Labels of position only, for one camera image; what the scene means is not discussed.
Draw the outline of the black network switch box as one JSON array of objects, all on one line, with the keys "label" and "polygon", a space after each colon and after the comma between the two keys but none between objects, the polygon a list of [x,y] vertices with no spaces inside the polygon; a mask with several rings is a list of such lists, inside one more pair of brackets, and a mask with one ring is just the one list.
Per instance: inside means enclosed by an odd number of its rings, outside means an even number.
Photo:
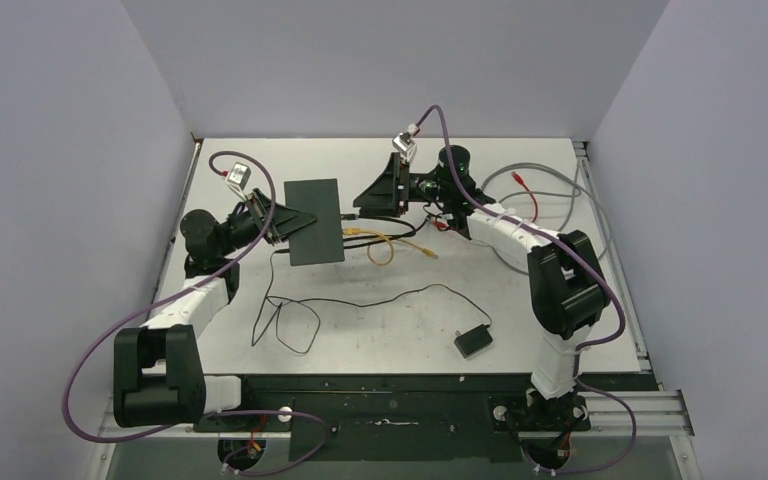
[{"label": "black network switch box", "polygon": [[293,267],[340,263],[345,260],[341,205],[336,178],[284,183],[286,206],[306,214],[311,223],[289,236]]}]

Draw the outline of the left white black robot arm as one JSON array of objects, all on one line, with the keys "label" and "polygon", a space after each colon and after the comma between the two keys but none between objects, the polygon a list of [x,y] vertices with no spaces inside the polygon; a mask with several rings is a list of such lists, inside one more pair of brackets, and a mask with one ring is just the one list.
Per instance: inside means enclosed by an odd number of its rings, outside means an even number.
[{"label": "left white black robot arm", "polygon": [[196,423],[217,412],[236,431],[255,423],[258,403],[244,394],[242,379],[205,374],[197,339],[239,289],[240,267],[231,254],[259,238],[280,244],[316,220],[260,190],[248,194],[224,222],[203,209],[183,216],[184,295],[114,338],[113,410],[119,426]]}]

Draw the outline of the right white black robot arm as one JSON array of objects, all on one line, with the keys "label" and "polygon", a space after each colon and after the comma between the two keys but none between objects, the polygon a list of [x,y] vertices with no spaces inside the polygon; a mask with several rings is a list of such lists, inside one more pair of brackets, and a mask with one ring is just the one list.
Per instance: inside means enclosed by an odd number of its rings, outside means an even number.
[{"label": "right white black robot arm", "polygon": [[394,152],[353,205],[371,218],[399,217],[412,203],[434,204],[463,238],[525,264],[532,310],[543,333],[525,405],[508,408],[504,418],[533,431],[577,427],[588,412],[576,392],[576,348],[610,302],[599,283],[598,256],[585,233],[546,230],[506,210],[471,177],[470,163],[469,150],[454,145],[440,150],[433,170],[414,174],[405,154]]}]

